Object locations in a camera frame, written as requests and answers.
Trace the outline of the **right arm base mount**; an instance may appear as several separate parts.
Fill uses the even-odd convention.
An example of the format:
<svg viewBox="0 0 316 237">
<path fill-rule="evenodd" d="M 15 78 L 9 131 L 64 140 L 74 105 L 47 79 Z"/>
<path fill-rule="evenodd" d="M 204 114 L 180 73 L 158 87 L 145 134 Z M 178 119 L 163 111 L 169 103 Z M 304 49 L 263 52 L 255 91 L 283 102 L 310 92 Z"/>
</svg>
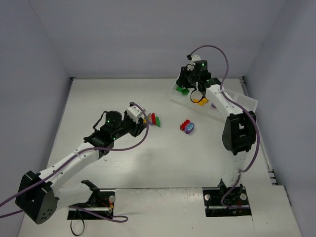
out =
<svg viewBox="0 0 316 237">
<path fill-rule="evenodd" d="M 227 191 L 225 187 L 202 189 L 206 217 L 251 216 L 246 188 L 243 185 L 234 188 L 222 203 L 222 197 Z"/>
</svg>

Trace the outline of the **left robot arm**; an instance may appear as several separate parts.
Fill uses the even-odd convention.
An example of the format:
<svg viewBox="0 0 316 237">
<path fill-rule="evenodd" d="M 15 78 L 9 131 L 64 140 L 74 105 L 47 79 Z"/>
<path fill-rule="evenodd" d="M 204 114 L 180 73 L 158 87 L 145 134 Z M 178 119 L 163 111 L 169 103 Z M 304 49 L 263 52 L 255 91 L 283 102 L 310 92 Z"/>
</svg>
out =
<svg viewBox="0 0 316 237">
<path fill-rule="evenodd" d="M 110 151 L 119 152 L 114 143 L 126 134 L 133 137 L 148 133 L 145 109 L 131 103 L 121 114 L 118 111 L 104 111 L 105 123 L 99 129 L 93 126 L 93 133 L 68 156 L 38 173 L 27 172 L 22 177 L 16 205 L 36 224 L 46 222 L 54 212 L 64 207 L 94 206 L 99 200 L 100 189 L 89 180 L 82 180 L 78 187 L 63 186 L 86 166 L 106 156 Z"/>
</svg>

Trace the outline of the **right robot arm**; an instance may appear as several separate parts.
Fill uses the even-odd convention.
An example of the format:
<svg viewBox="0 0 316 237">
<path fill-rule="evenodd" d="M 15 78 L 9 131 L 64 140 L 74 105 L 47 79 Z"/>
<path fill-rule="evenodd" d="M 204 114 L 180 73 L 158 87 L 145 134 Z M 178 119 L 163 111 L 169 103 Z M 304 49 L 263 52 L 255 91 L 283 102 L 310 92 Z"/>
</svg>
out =
<svg viewBox="0 0 316 237">
<path fill-rule="evenodd" d="M 242 109 L 226 93 L 219 79 L 211 76 L 206 60 L 198 55 L 193 55 L 189 60 L 189 64 L 181 68 L 175 89 L 183 95 L 189 94 L 194 104 L 206 107 L 210 103 L 210 109 L 224 119 L 222 143 L 230 154 L 221 181 L 230 188 L 240 181 L 248 152 L 256 142 L 256 116 L 253 111 Z"/>
</svg>

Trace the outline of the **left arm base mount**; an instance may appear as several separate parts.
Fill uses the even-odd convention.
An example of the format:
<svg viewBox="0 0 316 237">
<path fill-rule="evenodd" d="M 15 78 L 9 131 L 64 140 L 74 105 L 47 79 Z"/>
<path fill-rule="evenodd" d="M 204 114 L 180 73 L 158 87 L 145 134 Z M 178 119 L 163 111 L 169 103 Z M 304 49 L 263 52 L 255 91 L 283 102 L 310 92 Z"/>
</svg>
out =
<svg viewBox="0 0 316 237">
<path fill-rule="evenodd" d="M 75 206 L 84 208 L 90 212 L 112 219 L 114 215 L 115 190 L 100 190 L 98 194 L 92 194 L 85 203 L 76 203 Z M 82 210 L 69 208 L 68 220 L 101 220 L 101 218 L 86 213 Z"/>
</svg>

